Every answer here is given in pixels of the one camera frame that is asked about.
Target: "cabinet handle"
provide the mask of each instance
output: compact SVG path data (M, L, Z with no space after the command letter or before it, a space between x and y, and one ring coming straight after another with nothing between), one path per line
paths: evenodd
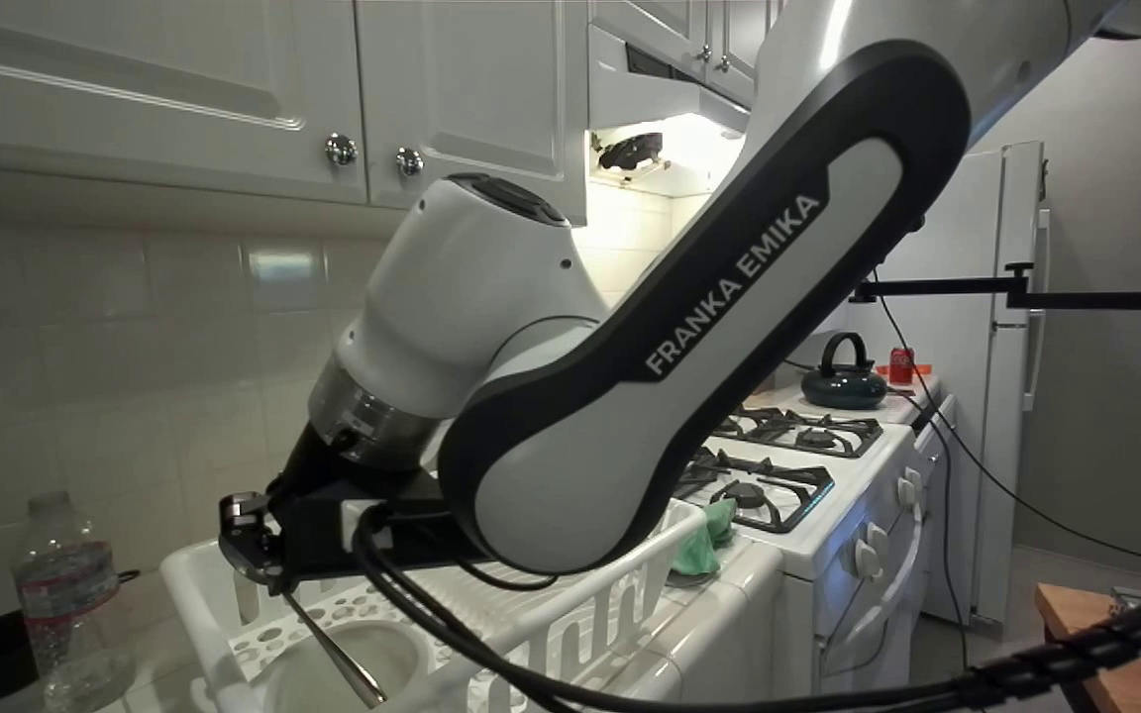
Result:
M326 143L331 167L354 167L361 160L357 140L331 132Z
M396 147L396 169L400 169L400 175L422 175L422 151L416 151L416 147Z

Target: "white cabinet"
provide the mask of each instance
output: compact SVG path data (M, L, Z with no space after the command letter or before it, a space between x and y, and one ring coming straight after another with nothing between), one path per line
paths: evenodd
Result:
M484 169L585 218L585 3L361 0L361 66L377 205Z
M594 23L705 88L752 103L756 55L781 0L597 0Z
M348 0L0 0L0 167L363 198Z

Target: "white wall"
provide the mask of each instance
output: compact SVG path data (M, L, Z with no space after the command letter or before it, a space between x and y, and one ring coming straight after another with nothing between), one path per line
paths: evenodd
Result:
M1141 291L1141 44L1089 44L986 143L1046 140L1053 291ZM1141 319L1053 313L1020 497L1141 547ZM1016 514L1020 540L1077 547Z
M577 245L616 301L670 201L591 192ZM265 489L383 237L0 228L0 610L23 498L68 489L117 567L215 540L227 492ZM256 279L248 267L298 267ZM136 587L132 630L165 614Z

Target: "kettle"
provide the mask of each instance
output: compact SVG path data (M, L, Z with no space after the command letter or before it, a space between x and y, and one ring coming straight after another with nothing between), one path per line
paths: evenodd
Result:
M841 346L851 346L854 364L836 364ZM875 408L886 383L873 371L875 361L865 356L865 340L854 333L836 333L818 370L805 378L805 397L822 408Z

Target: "dish rack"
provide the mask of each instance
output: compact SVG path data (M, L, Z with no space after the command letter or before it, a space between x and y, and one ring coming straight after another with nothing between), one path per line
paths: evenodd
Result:
M550 589L534 596L484 587L457 567L413 571L413 580L504 657L557 680L582 680L611 653L643 639L643 625L653 617L664 589L677 547L702 525L705 514L698 507L673 498L643 547L603 571L557 580ZM215 544L171 556L162 571L183 625L196 645L210 691L219 691L219 711L268 711L260 700L268 700L265 687L272 680L272 663L305 643L310 630L284 604L265 600L265 589L256 589L256 614L248 617L247 604L247 617L237 617L237 587L247 583L221 564ZM326 630L344 630L354 624L402 624L402 614L389 605L363 580L299 587L298 600ZM511 713L534 704L496 675L426 639L426 675L416 676L413 691L396 694L383 711Z

